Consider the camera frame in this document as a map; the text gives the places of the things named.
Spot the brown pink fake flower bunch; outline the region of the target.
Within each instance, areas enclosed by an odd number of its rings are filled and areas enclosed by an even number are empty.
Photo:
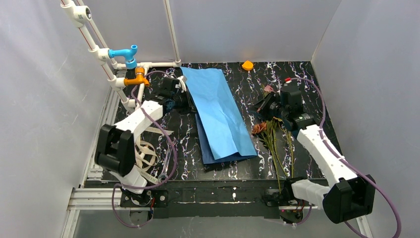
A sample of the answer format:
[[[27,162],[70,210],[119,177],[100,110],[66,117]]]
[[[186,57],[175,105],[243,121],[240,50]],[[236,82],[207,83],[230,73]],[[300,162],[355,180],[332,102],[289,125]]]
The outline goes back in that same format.
[[[260,141],[264,144],[264,147],[268,149],[272,157],[272,162],[274,164],[275,177],[277,179],[278,188],[279,191],[281,191],[280,172],[283,172],[284,168],[282,166],[277,151],[276,131],[277,128],[280,127],[282,120],[277,117],[266,119],[261,114],[264,98],[270,93],[274,93],[274,89],[269,85],[265,86],[263,88],[263,99],[259,100],[257,103],[254,104],[254,107],[256,108],[256,114],[261,118],[262,121],[261,123],[255,124],[253,126],[252,135],[257,136],[260,139]]]

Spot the yellow fake flower bunch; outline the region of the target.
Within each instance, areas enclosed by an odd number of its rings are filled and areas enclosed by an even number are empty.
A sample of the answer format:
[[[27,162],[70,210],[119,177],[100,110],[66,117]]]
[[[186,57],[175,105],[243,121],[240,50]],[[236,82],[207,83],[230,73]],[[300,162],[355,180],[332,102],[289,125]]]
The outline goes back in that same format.
[[[275,160],[285,178],[294,177],[294,147],[291,132],[287,131],[280,118],[272,120]]]

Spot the blue wrapping paper sheet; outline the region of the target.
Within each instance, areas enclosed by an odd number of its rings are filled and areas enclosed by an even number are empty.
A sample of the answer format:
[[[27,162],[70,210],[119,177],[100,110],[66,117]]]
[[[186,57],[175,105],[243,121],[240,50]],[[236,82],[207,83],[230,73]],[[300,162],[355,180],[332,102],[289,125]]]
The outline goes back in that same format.
[[[197,108],[196,122],[205,165],[257,156],[223,71],[182,67]]]

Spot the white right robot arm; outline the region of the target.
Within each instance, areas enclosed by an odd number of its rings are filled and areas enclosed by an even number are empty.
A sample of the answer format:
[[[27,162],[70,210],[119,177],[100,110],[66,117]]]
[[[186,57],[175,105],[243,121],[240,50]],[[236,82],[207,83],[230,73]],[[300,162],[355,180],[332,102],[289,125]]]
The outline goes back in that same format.
[[[279,203],[303,200],[322,209],[335,224],[372,212],[373,178],[358,175],[344,164],[344,157],[330,144],[314,116],[305,111],[297,86],[283,86],[279,92],[269,92],[254,107],[264,120],[281,120],[285,129],[309,152],[328,182],[322,186],[309,179],[288,178],[277,197]]]

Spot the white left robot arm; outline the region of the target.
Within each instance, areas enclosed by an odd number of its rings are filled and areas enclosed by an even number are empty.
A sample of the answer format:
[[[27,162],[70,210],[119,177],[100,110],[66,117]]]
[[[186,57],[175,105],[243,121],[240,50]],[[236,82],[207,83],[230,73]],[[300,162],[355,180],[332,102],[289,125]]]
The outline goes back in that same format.
[[[122,187],[134,194],[141,194],[147,179],[136,164],[135,142],[141,134],[165,114],[176,110],[191,113],[195,110],[186,86],[187,78],[165,77],[158,90],[146,98],[135,112],[113,125],[104,124],[99,130],[94,161],[114,175]]]

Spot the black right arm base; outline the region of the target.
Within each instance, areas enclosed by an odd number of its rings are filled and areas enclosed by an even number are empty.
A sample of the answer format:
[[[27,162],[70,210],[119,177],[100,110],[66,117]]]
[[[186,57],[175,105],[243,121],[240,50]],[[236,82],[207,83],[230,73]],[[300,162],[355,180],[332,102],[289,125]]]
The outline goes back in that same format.
[[[276,207],[284,225],[296,227],[304,223],[312,212],[313,205],[301,199],[292,199],[285,189],[267,189],[262,201],[267,207]]]

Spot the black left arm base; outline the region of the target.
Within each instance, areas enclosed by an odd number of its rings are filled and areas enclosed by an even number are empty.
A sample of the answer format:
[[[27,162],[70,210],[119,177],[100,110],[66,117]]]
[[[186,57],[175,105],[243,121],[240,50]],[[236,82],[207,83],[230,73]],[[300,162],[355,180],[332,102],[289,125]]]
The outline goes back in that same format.
[[[145,215],[146,222],[154,216],[155,208],[166,208],[168,206],[169,193],[167,190],[146,190],[141,194],[135,194],[127,189],[120,188],[121,200],[119,206],[128,208],[135,217]]]

